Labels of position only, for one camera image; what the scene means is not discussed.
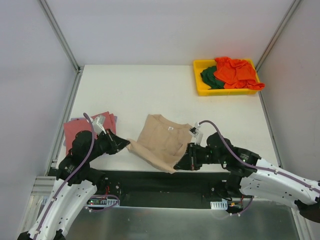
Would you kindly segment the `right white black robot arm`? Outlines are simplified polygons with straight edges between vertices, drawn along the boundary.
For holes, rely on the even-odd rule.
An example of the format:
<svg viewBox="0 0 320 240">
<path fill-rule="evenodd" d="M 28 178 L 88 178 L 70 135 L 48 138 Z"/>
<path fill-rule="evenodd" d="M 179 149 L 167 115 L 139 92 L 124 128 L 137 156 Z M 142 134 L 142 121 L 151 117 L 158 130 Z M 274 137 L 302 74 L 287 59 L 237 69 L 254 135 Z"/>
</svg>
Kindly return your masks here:
<svg viewBox="0 0 320 240">
<path fill-rule="evenodd" d="M 221 165 L 229 172 L 224 183 L 214 187 L 226 200 L 237 196 L 268 199 L 294 210 L 304 218 L 320 221 L 320 183 L 299 177 L 261 158 L 258 154 L 235 147 L 218 133 L 210 135 L 205 147 L 188 143 L 175 170 L 197 171 L 203 165 Z"/>
</svg>

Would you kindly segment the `beige t-shirt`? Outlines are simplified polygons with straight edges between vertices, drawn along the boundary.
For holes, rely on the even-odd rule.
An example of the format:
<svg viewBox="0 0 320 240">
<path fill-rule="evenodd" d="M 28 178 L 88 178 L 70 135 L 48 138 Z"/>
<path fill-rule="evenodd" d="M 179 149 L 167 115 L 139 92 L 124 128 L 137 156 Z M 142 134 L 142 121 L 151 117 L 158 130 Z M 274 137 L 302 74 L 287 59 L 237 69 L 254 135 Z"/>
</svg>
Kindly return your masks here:
<svg viewBox="0 0 320 240">
<path fill-rule="evenodd" d="M 172 122 L 161 114 L 149 114 L 137 140 L 130 139 L 128 151 L 154 168 L 169 174 L 181 160 L 192 140 L 188 123 Z"/>
</svg>

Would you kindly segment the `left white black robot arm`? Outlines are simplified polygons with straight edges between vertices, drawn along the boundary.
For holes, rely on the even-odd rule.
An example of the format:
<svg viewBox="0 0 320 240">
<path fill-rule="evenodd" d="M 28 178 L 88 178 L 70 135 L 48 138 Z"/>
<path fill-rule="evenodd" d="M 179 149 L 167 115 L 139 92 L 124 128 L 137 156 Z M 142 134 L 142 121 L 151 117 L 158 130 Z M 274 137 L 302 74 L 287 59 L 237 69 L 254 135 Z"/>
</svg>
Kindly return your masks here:
<svg viewBox="0 0 320 240">
<path fill-rule="evenodd" d="M 80 211 L 94 195 L 107 192 L 107 176 L 90 162 L 114 155 L 130 142 L 105 129 L 100 134 L 89 130 L 75 135 L 68 154 L 59 164 L 49 199 L 35 224 L 22 232 L 20 240 L 64 240 Z"/>
</svg>

